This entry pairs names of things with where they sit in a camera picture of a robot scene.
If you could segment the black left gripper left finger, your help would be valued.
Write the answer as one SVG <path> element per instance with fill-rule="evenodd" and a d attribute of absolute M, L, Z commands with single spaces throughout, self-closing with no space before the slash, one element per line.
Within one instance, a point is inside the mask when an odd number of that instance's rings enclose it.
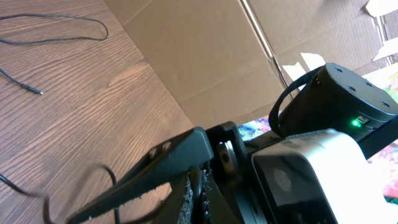
<path fill-rule="evenodd" d="M 183 175 L 156 216 L 155 224 L 189 224 L 192 211 L 193 190 L 188 175 Z"/>

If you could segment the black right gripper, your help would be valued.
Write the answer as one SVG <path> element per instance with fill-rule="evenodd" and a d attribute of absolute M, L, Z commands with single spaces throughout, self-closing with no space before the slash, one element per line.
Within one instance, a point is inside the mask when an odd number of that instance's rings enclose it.
<path fill-rule="evenodd" d="M 273 131 L 243 141 L 231 121 L 206 131 L 195 127 L 154 146 L 115 186 L 70 215 L 66 222 L 83 223 L 101 216 L 214 157 L 210 162 L 212 174 L 228 213 L 239 223 L 275 223 L 252 156 L 279 141 Z"/>

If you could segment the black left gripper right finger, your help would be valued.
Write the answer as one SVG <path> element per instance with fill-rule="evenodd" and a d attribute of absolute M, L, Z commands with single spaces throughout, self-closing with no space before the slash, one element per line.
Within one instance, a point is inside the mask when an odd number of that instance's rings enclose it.
<path fill-rule="evenodd" d="M 211 172 L 202 171 L 201 214 L 205 224 L 240 224 Z"/>

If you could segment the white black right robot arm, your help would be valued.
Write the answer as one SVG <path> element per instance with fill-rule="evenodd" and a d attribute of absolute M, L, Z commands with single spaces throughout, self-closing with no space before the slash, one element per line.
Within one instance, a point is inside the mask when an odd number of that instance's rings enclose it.
<path fill-rule="evenodd" d="M 397 139 L 397 103 L 334 63 L 284 90 L 270 131 L 193 128 L 153 147 L 109 190 L 67 218 L 83 223 L 168 183 L 151 223 L 396 223 L 368 159 Z"/>

